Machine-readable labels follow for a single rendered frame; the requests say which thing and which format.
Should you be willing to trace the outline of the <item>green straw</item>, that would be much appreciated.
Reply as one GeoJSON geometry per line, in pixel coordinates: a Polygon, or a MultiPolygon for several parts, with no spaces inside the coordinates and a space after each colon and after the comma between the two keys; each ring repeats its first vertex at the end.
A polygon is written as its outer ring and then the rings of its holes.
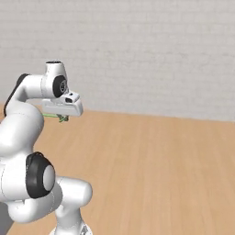
{"type": "Polygon", "coordinates": [[[46,118],[58,118],[60,123],[63,122],[62,121],[63,115],[59,115],[59,114],[43,114],[43,116],[46,117],[46,118]]]}

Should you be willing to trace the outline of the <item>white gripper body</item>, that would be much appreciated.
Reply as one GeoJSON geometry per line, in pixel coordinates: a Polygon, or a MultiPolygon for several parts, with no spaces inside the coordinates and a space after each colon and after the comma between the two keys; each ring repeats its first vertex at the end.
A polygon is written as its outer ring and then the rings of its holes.
{"type": "Polygon", "coordinates": [[[80,117],[83,112],[83,105],[80,99],[73,103],[54,103],[49,99],[42,100],[42,110],[49,114],[80,117]]]}

